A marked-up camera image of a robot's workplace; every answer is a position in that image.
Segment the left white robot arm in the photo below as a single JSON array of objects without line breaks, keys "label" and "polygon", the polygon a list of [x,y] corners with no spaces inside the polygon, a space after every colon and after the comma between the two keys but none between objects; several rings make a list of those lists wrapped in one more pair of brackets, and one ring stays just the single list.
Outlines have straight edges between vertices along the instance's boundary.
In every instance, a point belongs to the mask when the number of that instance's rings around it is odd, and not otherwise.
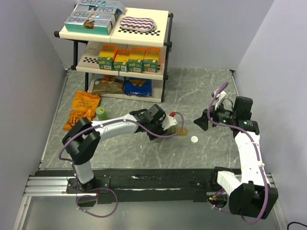
[{"label": "left white robot arm", "polygon": [[167,133],[177,125],[174,117],[167,115],[157,104],[149,109],[132,111],[118,119],[89,121],[80,119],[62,139],[64,149],[70,155],[78,181],[77,186],[85,193],[95,186],[91,158],[99,142],[124,134],[146,132],[150,140]]}]

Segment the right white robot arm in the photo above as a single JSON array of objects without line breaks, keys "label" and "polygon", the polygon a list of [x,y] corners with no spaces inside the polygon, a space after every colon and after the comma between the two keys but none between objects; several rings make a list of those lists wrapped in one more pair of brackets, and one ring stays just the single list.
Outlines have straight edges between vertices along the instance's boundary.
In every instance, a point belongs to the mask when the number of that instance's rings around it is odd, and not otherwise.
[{"label": "right white robot arm", "polygon": [[251,120],[253,101],[247,97],[236,97],[232,110],[225,109],[225,96],[219,93],[213,103],[194,123],[207,131],[212,126],[228,127],[239,151],[241,177],[223,167],[215,167],[210,178],[210,187],[224,190],[229,196],[231,214],[266,219],[278,198],[278,191],[271,187],[265,174],[260,154],[260,130],[258,123]]}]

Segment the green weekly pill organizer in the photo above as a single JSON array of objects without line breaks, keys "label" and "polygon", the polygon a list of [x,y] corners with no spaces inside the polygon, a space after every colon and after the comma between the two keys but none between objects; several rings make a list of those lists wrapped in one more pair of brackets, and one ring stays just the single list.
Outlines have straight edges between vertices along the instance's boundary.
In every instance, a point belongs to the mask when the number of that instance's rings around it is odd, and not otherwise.
[{"label": "green weekly pill organizer", "polygon": [[178,134],[179,136],[186,136],[188,134],[187,128],[172,127],[167,130],[168,135]]}]

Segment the white bottle cap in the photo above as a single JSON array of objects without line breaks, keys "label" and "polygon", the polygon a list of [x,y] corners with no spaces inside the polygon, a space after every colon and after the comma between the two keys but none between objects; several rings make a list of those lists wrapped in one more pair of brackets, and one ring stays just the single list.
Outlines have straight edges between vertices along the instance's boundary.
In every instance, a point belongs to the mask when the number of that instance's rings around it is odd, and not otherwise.
[{"label": "white bottle cap", "polygon": [[190,141],[191,141],[192,143],[197,143],[197,142],[199,141],[199,139],[198,139],[197,136],[192,136],[192,137],[190,138]]}]

